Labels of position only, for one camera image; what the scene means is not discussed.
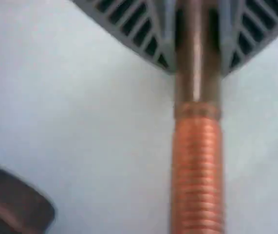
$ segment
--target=plastic vent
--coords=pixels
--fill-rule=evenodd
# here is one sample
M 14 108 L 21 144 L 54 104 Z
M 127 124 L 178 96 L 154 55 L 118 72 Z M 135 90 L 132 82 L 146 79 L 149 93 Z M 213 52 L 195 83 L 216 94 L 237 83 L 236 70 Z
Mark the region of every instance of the plastic vent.
M 230 69 L 247 61 L 278 33 L 278 0 L 246 0 Z
M 125 46 L 175 72 L 177 0 L 72 0 Z M 278 35 L 278 0 L 219 0 L 222 72 L 242 66 Z
M 156 8 L 152 1 L 74 0 L 74 3 L 139 55 L 163 69 L 174 71 L 174 63 L 167 60 L 168 55 L 174 54 L 174 47 L 168 46 L 169 40 L 163 40 L 162 29 L 153 20 Z

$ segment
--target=white background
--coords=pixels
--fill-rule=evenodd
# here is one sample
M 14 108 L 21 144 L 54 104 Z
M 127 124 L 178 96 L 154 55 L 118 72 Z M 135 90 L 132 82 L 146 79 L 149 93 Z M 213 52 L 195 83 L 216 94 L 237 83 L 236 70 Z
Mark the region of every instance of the white background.
M 222 82 L 229 234 L 278 233 L 278 40 Z M 69 0 L 0 0 L 0 166 L 50 234 L 167 234 L 173 77 Z

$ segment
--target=ribbed plastic grille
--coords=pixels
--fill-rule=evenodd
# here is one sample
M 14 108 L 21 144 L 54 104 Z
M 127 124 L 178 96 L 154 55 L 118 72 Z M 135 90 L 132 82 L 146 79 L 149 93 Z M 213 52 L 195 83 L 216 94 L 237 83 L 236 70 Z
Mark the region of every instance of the ribbed plastic grille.
M 235 68 L 278 27 L 278 0 L 246 0 L 231 60 Z
M 167 69 L 169 67 L 153 30 L 148 6 L 143 0 L 85 0 L 103 17 L 116 26 L 122 35 L 127 37 L 144 52 L 150 60 Z

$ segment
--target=copper thread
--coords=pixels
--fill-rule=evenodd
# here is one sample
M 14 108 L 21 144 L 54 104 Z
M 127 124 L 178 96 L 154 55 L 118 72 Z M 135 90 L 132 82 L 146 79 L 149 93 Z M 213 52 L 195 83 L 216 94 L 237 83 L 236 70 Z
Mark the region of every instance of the copper thread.
M 223 233 L 222 134 L 218 112 L 215 114 L 212 118 L 211 112 L 210 117 L 185 113 L 176 120 L 172 162 L 173 234 Z

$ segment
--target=copper rod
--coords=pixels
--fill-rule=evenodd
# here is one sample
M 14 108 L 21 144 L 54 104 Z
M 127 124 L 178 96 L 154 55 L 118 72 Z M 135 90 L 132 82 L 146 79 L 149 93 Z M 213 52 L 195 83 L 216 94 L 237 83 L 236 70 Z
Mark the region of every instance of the copper rod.
M 172 234 L 224 232 L 220 55 L 211 33 L 212 2 L 180 1 L 185 25 L 177 48 Z

